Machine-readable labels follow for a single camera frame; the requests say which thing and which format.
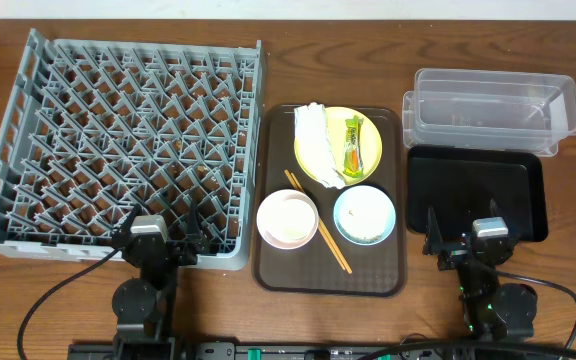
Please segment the grey plastic dish rack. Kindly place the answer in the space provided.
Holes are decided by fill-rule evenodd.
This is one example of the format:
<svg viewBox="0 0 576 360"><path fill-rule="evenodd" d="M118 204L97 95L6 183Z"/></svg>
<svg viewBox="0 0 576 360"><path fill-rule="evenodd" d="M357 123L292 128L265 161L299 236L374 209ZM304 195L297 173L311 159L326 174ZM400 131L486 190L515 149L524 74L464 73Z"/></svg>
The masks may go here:
<svg viewBox="0 0 576 360"><path fill-rule="evenodd" d="M263 48L49 40L31 31L0 126L0 254L98 260L140 204L202 269L250 254Z"/></svg>

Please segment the yellow round plate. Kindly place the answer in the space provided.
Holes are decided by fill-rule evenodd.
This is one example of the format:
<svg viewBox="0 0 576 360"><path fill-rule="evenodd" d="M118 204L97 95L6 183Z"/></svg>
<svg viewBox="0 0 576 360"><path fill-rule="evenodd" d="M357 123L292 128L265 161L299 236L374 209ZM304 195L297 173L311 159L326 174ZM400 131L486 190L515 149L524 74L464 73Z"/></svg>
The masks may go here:
<svg viewBox="0 0 576 360"><path fill-rule="evenodd" d="M379 165L383 150L381 134L375 123L368 118L367 114L358 110L354 110L348 107L325 106L325 112L327 115L328 138L332 145L336 170L345 180L344 187L359 184L363 180L366 180L370 175L372 175ZM363 119L360 132L360 152L363 162L363 175L358 178L352 178L345 175L343 166L344 140L346 130L345 120L352 118L353 116L359 116ZM294 139L294 153L298 165L306 175L315 180L313 176L305 170L301 159L297 155L297 151L298 143Z"/></svg>

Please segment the pink bowl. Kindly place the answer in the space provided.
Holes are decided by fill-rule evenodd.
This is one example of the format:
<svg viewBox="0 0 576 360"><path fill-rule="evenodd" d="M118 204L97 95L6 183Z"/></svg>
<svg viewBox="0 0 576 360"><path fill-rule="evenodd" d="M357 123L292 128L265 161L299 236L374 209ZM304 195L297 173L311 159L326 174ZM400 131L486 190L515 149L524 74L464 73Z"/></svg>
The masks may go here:
<svg viewBox="0 0 576 360"><path fill-rule="evenodd" d="M262 239L280 250L306 245L317 233L319 214L314 202L304 193L283 189L268 195L256 214Z"/></svg>

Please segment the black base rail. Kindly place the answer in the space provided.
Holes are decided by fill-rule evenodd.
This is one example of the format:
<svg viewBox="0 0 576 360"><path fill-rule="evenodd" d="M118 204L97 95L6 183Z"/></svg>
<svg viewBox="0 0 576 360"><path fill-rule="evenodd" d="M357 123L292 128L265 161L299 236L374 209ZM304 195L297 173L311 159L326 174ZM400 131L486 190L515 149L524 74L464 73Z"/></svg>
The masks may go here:
<svg viewBox="0 0 576 360"><path fill-rule="evenodd" d="M205 342L193 347L174 344L73 344L69 360L458 360L458 359L576 359L576 350L530 343L413 342L390 347L235 345Z"/></svg>

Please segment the green snack wrapper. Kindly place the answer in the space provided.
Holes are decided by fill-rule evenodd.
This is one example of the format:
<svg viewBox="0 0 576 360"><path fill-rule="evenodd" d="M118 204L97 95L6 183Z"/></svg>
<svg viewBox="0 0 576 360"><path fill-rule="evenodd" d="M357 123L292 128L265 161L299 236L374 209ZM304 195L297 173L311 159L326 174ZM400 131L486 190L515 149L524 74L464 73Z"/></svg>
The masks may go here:
<svg viewBox="0 0 576 360"><path fill-rule="evenodd" d="M360 152L360 132L363 119L359 116L345 120L344 174L358 178L363 175L363 162Z"/></svg>

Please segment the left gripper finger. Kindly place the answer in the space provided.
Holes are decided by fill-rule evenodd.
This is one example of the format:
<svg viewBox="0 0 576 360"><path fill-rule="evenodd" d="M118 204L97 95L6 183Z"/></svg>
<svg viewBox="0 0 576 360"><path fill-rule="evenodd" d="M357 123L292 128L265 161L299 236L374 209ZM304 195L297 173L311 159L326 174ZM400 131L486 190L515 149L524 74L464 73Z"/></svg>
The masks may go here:
<svg viewBox="0 0 576 360"><path fill-rule="evenodd" d="M201 227L198 218L197 202L191 201L189 212L186 219L186 238L188 240L201 239Z"/></svg>
<svg viewBox="0 0 576 360"><path fill-rule="evenodd" d="M123 220L123 222L119 226L118 233L119 234L129 234L131 232L131 226L134 223L134 220L137 216L141 214L142 206L140 204L136 204L133 206L132 210Z"/></svg>

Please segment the clear plastic bin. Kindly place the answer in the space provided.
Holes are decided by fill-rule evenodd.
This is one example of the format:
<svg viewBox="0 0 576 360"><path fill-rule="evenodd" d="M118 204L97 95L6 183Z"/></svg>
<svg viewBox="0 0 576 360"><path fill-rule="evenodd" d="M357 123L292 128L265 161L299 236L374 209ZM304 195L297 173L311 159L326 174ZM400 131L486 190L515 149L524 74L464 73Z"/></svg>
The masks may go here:
<svg viewBox="0 0 576 360"><path fill-rule="evenodd" d="M403 143L553 157L576 136L576 83L567 75L423 68L403 96Z"/></svg>

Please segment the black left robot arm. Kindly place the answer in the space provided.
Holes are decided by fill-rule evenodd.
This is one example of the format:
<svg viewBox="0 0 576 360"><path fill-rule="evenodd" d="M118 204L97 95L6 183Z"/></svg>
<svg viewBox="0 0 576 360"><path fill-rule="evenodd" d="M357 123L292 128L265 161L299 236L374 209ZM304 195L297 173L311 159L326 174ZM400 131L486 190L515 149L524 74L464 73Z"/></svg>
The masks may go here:
<svg viewBox="0 0 576 360"><path fill-rule="evenodd" d="M194 266L208 245L202 233L197 203L192 202L184 228L187 243L175 245L161 215L144 215L133 207L113 230L111 246L140 270L137 278L122 283L113 294L117 316L113 340L116 359L179 359L179 340L172 332L178 269Z"/></svg>

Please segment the black plastic tray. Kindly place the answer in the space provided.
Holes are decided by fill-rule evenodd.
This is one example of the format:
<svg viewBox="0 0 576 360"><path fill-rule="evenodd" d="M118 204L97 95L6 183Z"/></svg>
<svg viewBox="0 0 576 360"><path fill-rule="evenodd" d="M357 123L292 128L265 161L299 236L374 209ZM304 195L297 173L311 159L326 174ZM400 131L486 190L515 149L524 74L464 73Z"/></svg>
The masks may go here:
<svg viewBox="0 0 576 360"><path fill-rule="evenodd" d="M522 242L549 234L540 159L524 152L414 146L407 156L407 227L427 231L433 208L441 234L456 238L495 203Z"/></svg>

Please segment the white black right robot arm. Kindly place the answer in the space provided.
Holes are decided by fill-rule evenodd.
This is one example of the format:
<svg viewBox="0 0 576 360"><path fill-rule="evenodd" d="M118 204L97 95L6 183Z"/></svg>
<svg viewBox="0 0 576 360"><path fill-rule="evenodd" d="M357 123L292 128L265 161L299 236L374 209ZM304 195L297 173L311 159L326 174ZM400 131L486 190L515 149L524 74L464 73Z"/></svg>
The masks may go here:
<svg viewBox="0 0 576 360"><path fill-rule="evenodd" d="M440 271L457 272L464 321L478 339L523 340L534 335L538 296L529 285L502 284L498 265L514 252L518 237L510 231L494 201L491 216L476 219L458 240L441 233L436 213L427 210L422 253L435 255Z"/></svg>

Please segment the brown serving tray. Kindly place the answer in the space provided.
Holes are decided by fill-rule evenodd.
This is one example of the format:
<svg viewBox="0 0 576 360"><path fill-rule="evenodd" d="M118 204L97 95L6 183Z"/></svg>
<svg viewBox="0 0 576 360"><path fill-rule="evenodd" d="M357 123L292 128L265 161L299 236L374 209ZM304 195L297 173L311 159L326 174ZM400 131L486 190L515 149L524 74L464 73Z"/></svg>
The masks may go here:
<svg viewBox="0 0 576 360"><path fill-rule="evenodd" d="M376 170L365 183L374 186L392 201L395 225L386 239L363 246L346 240L333 220L333 207L342 194L326 189L299 167L294 155L294 107L278 105L266 115L261 126L258 150L258 199L290 189L287 170L296 175L308 196L314 201L320 217L352 272L343 270L320 233L294 250L280 250L258 238L251 266L255 280L267 290L313 294L390 297L400 292L407 278L405 180L402 160L399 117L387 108L359 107L380 133L382 156Z"/></svg>

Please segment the blue bowl with rice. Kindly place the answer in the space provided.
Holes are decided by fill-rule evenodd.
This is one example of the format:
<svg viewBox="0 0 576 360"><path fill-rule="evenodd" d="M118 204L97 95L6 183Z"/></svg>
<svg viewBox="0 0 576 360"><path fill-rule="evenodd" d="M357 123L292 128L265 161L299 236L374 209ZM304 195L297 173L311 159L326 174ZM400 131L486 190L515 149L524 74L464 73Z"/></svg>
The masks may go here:
<svg viewBox="0 0 576 360"><path fill-rule="evenodd" d="M334 204L333 220L345 239L360 246L383 242L397 223L396 209L389 196L368 185L345 190Z"/></svg>

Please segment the white napkin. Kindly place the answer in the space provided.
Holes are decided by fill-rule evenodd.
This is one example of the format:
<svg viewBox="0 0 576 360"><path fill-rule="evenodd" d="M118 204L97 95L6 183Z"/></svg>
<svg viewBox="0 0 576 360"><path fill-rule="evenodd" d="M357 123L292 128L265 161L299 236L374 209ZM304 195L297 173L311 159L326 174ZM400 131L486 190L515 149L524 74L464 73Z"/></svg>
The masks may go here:
<svg viewBox="0 0 576 360"><path fill-rule="evenodd" d="M294 115L297 155L305 170L324 187L342 189L345 180L336 170L325 106L312 102L296 108Z"/></svg>

